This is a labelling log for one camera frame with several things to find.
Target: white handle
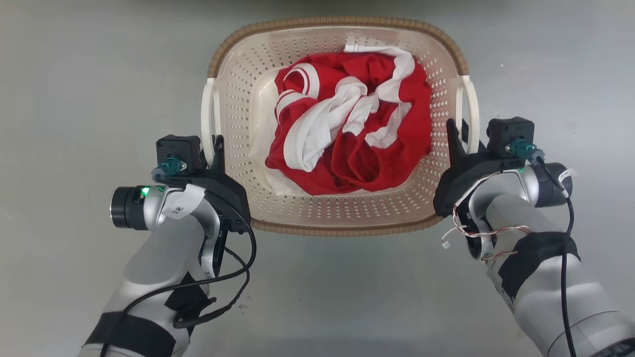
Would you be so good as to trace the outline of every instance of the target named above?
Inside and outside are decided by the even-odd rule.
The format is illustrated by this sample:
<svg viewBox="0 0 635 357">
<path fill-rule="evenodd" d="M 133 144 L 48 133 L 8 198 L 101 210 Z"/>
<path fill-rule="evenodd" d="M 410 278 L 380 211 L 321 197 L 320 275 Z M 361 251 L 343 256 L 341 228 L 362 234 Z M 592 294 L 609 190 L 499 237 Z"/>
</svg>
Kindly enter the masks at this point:
<svg viewBox="0 0 635 357">
<path fill-rule="evenodd" d="M 220 94 L 214 87 L 215 78 L 208 78 L 203 88 L 203 100 L 201 101 L 201 143 L 207 165 L 214 160 L 214 145 L 211 142 L 212 135 L 220 135 Z M 214 117 L 211 116 L 211 107 L 214 105 Z"/>
<path fill-rule="evenodd" d="M 469 134 L 467 136 L 467 153 L 474 154 L 478 152 L 479 136 L 480 136 L 480 115 L 478 111 L 478 100 L 476 100 L 476 90 L 474 90 L 474 84 L 470 80 L 470 76 L 461 76 L 461 82 L 457 88 L 457 111 L 456 111 L 456 124 L 458 129 L 458 137 L 463 140 L 462 124 L 463 124 L 463 91 L 467 95 L 467 105 L 470 110 Z"/>
</svg>

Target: red and white clothing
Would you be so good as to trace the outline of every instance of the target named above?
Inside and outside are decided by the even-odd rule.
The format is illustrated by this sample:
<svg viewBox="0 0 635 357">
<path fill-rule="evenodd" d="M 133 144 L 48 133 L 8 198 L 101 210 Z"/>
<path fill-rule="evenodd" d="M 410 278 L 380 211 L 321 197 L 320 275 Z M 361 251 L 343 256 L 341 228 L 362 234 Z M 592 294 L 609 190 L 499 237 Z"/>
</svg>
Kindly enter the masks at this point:
<svg viewBox="0 0 635 357">
<path fill-rule="evenodd" d="M 267 167 L 276 194 L 396 187 L 431 144 L 425 80 L 412 55 L 392 47 L 303 58 L 276 76 L 276 127 L 263 128 L 249 156 Z"/>
</svg>

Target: beige perforated basket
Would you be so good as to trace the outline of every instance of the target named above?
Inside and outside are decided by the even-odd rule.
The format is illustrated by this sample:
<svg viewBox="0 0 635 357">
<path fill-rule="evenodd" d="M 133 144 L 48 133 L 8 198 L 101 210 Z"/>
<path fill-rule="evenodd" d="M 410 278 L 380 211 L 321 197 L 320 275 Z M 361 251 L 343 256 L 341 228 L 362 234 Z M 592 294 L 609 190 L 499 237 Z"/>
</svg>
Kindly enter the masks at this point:
<svg viewBox="0 0 635 357">
<path fill-rule="evenodd" d="M 432 151 L 394 189 L 276 196 L 262 169 L 247 156 L 261 118 L 276 104 L 276 73 L 307 55 L 342 51 L 345 44 L 353 43 L 396 46 L 411 52 L 424 66 L 433 88 Z M 224 136 L 227 174 L 246 189 L 256 229 L 320 236 L 425 229 L 441 220 L 434 213 L 432 198 L 441 174 L 450 165 L 445 123 L 448 118 L 462 117 L 464 90 L 470 113 L 467 149 L 476 152 L 476 92 L 463 54 L 438 28 L 386 17 L 314 17 L 249 25 L 229 36 L 211 61 L 201 108 L 203 149 L 211 162 L 211 136 Z"/>
</svg>

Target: brown woven rim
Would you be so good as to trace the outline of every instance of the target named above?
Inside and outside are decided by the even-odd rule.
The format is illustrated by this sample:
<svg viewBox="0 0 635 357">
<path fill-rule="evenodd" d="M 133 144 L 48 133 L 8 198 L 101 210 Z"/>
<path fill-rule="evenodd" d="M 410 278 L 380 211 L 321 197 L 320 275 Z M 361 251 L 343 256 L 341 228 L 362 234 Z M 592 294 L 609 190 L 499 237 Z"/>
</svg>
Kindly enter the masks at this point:
<svg viewBox="0 0 635 357">
<path fill-rule="evenodd" d="M 243 27 L 231 34 L 218 47 L 218 50 L 211 59 L 210 68 L 208 69 L 208 78 L 216 78 L 220 70 L 220 64 L 227 56 L 228 52 L 240 40 L 255 34 L 264 32 L 272 32 L 277 30 L 297 29 L 302 27 L 323 27 L 323 26 L 371 26 L 371 27 L 389 27 L 393 29 L 404 29 L 417 31 L 427 34 L 428 36 L 439 41 L 452 56 L 454 64 L 457 67 L 459 76 L 469 74 L 467 63 L 463 57 L 463 53 L 458 48 L 454 40 L 445 32 L 436 26 L 416 20 L 408 20 L 405 18 L 394 17 L 373 17 L 373 16 L 322 16 L 322 17 L 304 17 L 292 18 L 289 20 L 268 21 L 259 24 L 252 24 Z M 419 231 L 434 226 L 443 220 L 442 217 L 431 215 L 422 220 L 410 223 L 391 224 L 386 226 L 371 227 L 307 227 L 293 226 L 290 224 L 270 223 L 263 220 L 251 219 L 251 226 L 261 231 L 269 231 L 285 234 L 297 234 L 301 236 L 329 236 L 329 237 L 356 237 L 356 236 L 381 236 L 388 234 L 406 233 Z"/>
</svg>

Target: gray floor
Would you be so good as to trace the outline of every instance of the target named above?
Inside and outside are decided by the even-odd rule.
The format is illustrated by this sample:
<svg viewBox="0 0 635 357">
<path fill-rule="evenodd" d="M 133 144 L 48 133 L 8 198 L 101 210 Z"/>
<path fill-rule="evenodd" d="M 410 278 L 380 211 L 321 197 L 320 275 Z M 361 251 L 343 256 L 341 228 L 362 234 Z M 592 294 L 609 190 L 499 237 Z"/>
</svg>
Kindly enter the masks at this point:
<svg viewBox="0 0 635 357">
<path fill-rule="evenodd" d="M 149 182 L 157 138 L 199 134 L 207 66 L 227 35 L 305 15 L 410 17 L 449 33 L 482 125 L 534 120 L 548 159 L 580 172 L 578 249 L 635 316 L 632 1 L 269 3 L 0 1 L 3 356 L 77 352 L 147 236 L 112 226 L 113 189 Z M 566 225 L 565 208 L 549 212 Z M 187 356 L 537 356 L 461 239 L 441 248 L 449 227 L 356 239 L 260 232 L 249 299 L 197 328 Z M 248 252 L 244 238 L 229 245 Z"/>
</svg>

